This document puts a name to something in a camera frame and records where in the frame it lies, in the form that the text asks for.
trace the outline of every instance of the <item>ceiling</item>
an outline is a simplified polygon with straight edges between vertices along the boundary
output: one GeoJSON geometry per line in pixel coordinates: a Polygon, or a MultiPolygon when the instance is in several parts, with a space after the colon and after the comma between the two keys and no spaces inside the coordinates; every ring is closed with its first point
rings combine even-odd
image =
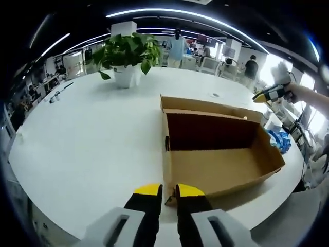
{"type": "MultiPolygon", "coordinates": [[[[258,45],[238,32],[213,21],[183,13],[147,11],[131,13],[112,18],[108,14],[140,8],[168,8],[185,10],[212,17],[249,35],[257,41],[266,41],[284,47],[301,55],[314,65],[318,65],[308,37],[316,44],[325,44],[327,37],[319,30],[319,23],[310,15],[323,12],[323,8],[313,8],[307,4],[293,5],[289,1],[254,0],[213,0],[207,5],[174,0],[58,0],[48,6],[36,1],[26,1],[13,5],[12,15],[7,19],[6,33],[11,49],[7,80],[14,72],[38,57],[55,41],[70,33],[70,36],[50,50],[43,59],[60,54],[72,46],[90,38],[105,34],[111,24],[133,20],[137,27],[180,27],[184,30],[206,34],[212,37],[228,37],[244,42],[244,46],[263,51],[258,45]]],[[[279,52],[288,59],[289,55],[279,52]]]]}

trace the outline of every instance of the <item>blue plastic bag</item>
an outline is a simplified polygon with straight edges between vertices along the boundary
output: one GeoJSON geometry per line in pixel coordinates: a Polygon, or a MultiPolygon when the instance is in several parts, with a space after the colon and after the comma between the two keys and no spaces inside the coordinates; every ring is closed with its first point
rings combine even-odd
{"type": "Polygon", "coordinates": [[[267,130],[271,137],[270,143],[272,146],[277,147],[281,154],[286,153],[291,147],[289,135],[285,131],[274,132],[272,130],[267,130]]]}

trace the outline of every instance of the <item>cardboard box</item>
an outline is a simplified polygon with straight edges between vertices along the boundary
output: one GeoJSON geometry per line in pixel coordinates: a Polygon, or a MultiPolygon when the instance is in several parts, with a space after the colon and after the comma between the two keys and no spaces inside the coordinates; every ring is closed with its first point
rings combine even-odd
{"type": "Polygon", "coordinates": [[[258,184],[285,164],[260,112],[163,96],[161,108],[166,205],[175,205],[177,183],[217,197],[258,184]]]}

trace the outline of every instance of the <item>white table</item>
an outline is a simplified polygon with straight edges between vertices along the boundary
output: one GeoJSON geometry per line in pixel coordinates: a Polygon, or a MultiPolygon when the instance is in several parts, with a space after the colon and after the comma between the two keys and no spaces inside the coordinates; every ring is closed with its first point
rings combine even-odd
{"type": "MultiPolygon", "coordinates": [[[[73,81],[60,101],[42,101],[29,115],[9,160],[33,203],[79,239],[89,224],[124,206],[135,188],[163,181],[160,94],[267,110],[242,85],[189,70],[152,68],[128,90],[113,89],[97,73],[73,81]]],[[[248,229],[270,216],[300,181],[303,158],[294,141],[283,157],[286,165],[264,183],[221,199],[248,229]]],[[[179,246],[176,222],[176,210],[163,207],[156,246],[179,246]]]]}

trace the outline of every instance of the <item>white wall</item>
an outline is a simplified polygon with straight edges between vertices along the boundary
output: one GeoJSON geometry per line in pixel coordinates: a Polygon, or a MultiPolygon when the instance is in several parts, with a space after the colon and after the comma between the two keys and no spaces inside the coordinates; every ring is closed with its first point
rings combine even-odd
{"type": "Polygon", "coordinates": [[[294,74],[295,79],[296,79],[296,83],[300,84],[303,74],[301,71],[299,71],[298,69],[296,69],[295,67],[293,67],[293,69],[291,70],[291,72],[294,74]]]}
{"type": "Polygon", "coordinates": [[[168,40],[170,36],[155,35],[154,38],[159,42],[159,45],[162,45],[163,41],[168,40]]]}
{"type": "Polygon", "coordinates": [[[267,54],[264,53],[264,52],[257,51],[257,50],[242,47],[241,50],[240,50],[239,58],[237,60],[238,63],[239,64],[243,63],[243,65],[245,65],[246,62],[248,62],[250,60],[251,55],[256,56],[256,62],[258,64],[258,73],[257,73],[257,75],[259,75],[260,71],[262,70],[262,68],[265,64],[267,54]]]}

